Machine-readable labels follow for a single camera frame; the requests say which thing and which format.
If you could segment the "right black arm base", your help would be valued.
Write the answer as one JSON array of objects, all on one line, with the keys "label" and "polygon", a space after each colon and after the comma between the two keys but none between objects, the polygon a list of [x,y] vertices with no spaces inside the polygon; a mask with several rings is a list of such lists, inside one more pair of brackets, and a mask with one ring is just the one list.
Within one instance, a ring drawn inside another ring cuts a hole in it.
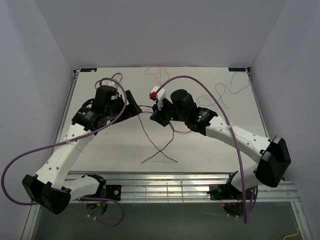
[{"label": "right black arm base", "polygon": [[243,194],[231,185],[211,184],[207,194],[212,201],[233,201],[222,203],[222,208],[227,214],[233,217],[240,217],[245,213]]}]

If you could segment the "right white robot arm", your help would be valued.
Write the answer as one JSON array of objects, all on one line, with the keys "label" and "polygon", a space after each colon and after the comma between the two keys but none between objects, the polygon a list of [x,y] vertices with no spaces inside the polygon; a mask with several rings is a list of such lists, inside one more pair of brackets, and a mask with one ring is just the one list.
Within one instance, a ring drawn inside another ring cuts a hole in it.
[{"label": "right white robot arm", "polygon": [[213,200],[237,199],[258,185],[276,188],[289,165],[291,157],[286,141],[279,136],[270,139],[231,126],[216,112],[199,107],[193,97],[184,89],[178,89],[166,98],[166,91],[157,86],[150,91],[149,97],[155,102],[150,119],[167,126],[170,122],[183,122],[189,130],[205,137],[219,140],[251,158],[254,165],[243,173],[230,174],[225,184],[214,185],[209,189]]}]

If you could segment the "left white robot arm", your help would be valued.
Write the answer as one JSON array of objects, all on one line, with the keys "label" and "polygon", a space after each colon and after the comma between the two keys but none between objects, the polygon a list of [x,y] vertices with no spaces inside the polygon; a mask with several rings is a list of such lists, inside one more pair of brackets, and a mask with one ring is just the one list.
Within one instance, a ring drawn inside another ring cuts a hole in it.
[{"label": "left white robot arm", "polygon": [[103,85],[96,90],[94,98],[81,106],[71,119],[64,138],[66,144],[57,147],[34,175],[23,178],[22,185],[31,200],[57,215],[70,201],[82,197],[100,200],[106,195],[106,180],[97,174],[68,182],[65,179],[98,129],[142,113],[130,90],[125,91],[125,96],[123,99],[116,87]]}]

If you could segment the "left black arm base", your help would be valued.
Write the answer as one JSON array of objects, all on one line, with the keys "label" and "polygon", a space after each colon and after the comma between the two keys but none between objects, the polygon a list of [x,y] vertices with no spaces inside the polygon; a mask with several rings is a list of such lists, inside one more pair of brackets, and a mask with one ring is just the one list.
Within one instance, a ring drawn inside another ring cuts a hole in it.
[{"label": "left black arm base", "polygon": [[[92,194],[92,195],[85,195],[85,198],[104,198],[104,199],[111,199],[114,201],[121,200],[121,193],[122,193],[122,186],[117,184],[106,184],[101,193]],[[86,212],[88,215],[94,217],[101,217],[103,216],[108,209],[108,202],[101,201],[99,203],[87,203],[85,206]]]}]

